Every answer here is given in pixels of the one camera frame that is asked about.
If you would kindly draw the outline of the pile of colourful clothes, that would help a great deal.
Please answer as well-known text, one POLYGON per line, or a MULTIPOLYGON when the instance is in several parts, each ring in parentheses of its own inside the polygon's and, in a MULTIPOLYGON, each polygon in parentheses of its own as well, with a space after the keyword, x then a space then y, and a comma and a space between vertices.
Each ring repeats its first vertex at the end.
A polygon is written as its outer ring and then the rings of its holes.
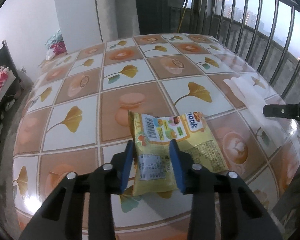
POLYGON ((47 53, 45 58, 47 61, 50 61, 56 56, 66 52, 66 47, 61 30, 58 30, 55 34, 53 34, 45 42, 45 46, 47 47, 47 53))

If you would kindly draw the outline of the bed with pink bedding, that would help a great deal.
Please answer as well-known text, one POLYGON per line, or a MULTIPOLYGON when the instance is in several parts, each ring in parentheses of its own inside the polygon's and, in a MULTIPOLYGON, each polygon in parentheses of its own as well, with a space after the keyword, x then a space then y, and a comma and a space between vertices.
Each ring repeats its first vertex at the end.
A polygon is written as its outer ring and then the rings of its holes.
POLYGON ((3 119, 22 94, 21 78, 12 60, 5 40, 0 49, 0 135, 3 119))

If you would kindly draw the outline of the yellow snack packet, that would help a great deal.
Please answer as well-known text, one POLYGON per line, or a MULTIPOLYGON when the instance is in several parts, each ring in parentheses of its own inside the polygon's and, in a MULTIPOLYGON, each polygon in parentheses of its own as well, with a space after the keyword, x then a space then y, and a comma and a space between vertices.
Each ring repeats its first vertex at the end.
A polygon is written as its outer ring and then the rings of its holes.
POLYGON ((169 154, 172 140, 209 171, 219 173, 228 169, 202 112, 160 118, 129 112, 128 120, 136 149, 134 196, 177 188, 169 154))

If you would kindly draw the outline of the dark cabinet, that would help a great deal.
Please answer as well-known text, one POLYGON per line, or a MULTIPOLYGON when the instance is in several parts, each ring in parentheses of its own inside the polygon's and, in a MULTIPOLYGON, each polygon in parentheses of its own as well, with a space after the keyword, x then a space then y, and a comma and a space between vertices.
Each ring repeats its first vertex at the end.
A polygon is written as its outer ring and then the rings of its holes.
POLYGON ((176 33, 186 0, 136 0, 141 35, 176 33))

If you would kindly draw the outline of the ginkgo patterned tablecloth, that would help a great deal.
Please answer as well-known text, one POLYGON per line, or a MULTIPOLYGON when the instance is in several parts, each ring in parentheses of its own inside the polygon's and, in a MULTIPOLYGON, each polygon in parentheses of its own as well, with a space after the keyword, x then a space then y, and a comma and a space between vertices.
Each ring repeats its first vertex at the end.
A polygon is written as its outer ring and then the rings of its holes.
POLYGON ((203 115, 230 170, 271 211, 300 165, 300 127, 262 117, 282 99, 211 36, 154 34, 101 43, 40 66, 13 153, 13 196, 24 229, 69 173, 110 162, 129 139, 162 146, 203 115))

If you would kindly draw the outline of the clear plastic bag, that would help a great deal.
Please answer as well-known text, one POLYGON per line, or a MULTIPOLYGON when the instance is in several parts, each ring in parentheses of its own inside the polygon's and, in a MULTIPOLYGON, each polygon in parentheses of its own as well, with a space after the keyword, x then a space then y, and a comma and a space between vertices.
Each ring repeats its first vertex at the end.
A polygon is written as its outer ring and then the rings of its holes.
POLYGON ((286 118, 266 117, 263 108, 267 106, 267 103, 256 90, 258 85, 253 85, 242 76, 231 77, 223 81, 247 108, 243 111, 243 116, 252 121, 254 135, 263 147, 275 150, 290 139, 295 149, 300 149, 297 122, 286 118))

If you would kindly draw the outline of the metal balcony railing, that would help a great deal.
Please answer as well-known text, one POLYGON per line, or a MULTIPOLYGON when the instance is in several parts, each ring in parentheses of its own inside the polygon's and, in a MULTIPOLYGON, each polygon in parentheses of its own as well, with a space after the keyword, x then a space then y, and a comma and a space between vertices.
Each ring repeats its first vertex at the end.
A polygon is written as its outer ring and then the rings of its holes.
POLYGON ((210 35, 300 103, 300 7, 295 0, 168 0, 171 29, 210 35))

